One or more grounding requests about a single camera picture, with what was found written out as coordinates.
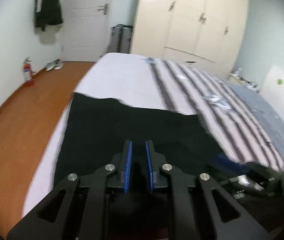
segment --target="silver screw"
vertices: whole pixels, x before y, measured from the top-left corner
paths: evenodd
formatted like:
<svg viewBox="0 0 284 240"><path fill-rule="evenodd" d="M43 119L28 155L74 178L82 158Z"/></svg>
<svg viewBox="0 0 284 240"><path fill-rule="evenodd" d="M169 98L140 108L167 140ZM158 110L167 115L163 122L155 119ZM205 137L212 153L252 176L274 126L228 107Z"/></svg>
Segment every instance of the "silver screw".
<svg viewBox="0 0 284 240"><path fill-rule="evenodd" d="M168 164L168 163L163 164L162 169L164 169L165 171L170 171L170 170L172 170L172 165Z"/></svg>
<svg viewBox="0 0 284 240"><path fill-rule="evenodd" d="M105 169L107 171L113 171L115 169L115 166L113 164L108 164L105 166Z"/></svg>
<svg viewBox="0 0 284 240"><path fill-rule="evenodd" d="M76 175L75 173L71 173L67 176L67 179L72 180L72 181L76 180L77 178L78 178L78 175Z"/></svg>
<svg viewBox="0 0 284 240"><path fill-rule="evenodd" d="M200 179L209 180L210 179L210 175L207 174L207 173L201 173Z"/></svg>

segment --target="fire extinguisher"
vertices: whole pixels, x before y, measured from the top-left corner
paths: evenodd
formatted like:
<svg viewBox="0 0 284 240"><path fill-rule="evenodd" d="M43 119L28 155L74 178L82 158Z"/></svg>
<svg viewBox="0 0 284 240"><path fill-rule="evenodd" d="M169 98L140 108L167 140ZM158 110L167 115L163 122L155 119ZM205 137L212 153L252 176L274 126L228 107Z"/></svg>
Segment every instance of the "fire extinguisher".
<svg viewBox="0 0 284 240"><path fill-rule="evenodd" d="M30 57L27 57L23 63L23 76L25 80L25 84L30 87L34 85L33 79L32 79L32 70L31 70L31 60L29 60Z"/></svg>

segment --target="jacket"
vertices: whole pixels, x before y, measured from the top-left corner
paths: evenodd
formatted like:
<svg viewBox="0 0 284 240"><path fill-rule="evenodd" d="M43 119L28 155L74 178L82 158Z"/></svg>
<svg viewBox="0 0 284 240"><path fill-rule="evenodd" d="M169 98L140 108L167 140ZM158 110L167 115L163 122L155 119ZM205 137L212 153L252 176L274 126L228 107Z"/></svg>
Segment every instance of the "jacket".
<svg viewBox="0 0 284 240"><path fill-rule="evenodd" d="M35 28L63 23L60 0L35 0Z"/></svg>

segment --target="brown floor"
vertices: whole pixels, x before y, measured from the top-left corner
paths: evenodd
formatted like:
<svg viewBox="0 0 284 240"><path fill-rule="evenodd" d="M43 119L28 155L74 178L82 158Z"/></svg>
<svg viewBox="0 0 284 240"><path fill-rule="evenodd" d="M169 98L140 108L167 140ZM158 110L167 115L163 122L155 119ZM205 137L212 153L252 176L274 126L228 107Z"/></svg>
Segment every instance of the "brown floor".
<svg viewBox="0 0 284 240"><path fill-rule="evenodd" d="M23 202L72 91L94 63L66 62L39 75L0 113L0 235L21 219Z"/></svg>

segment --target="white wall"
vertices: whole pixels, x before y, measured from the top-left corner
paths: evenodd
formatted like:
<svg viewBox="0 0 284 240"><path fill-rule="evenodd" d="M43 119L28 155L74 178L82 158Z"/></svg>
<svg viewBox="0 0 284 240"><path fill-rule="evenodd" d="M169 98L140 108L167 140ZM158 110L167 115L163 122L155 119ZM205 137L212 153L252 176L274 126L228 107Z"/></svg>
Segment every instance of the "white wall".
<svg viewBox="0 0 284 240"><path fill-rule="evenodd" d="M284 0L250 0L249 14L235 68L261 84L273 65L284 70Z"/></svg>
<svg viewBox="0 0 284 240"><path fill-rule="evenodd" d="M60 54L58 26L34 30L34 0L0 0L0 106L23 84L26 57L39 71Z"/></svg>
<svg viewBox="0 0 284 240"><path fill-rule="evenodd" d="M133 25L138 0L112 0L109 10L109 27L117 24Z"/></svg>

